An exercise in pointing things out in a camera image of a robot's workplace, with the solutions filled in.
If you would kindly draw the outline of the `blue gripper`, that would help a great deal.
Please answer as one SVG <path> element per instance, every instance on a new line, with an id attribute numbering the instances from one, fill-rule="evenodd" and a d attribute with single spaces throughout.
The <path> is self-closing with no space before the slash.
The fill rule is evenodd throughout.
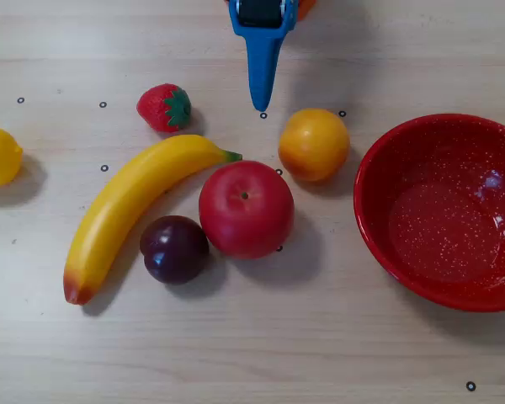
<path id="1" fill-rule="evenodd" d="M 298 19 L 298 2 L 230 0 L 228 11 L 236 35 L 291 31 Z M 245 38 L 249 90 L 254 108 L 265 112 L 274 88 L 281 39 L 249 35 Z"/>

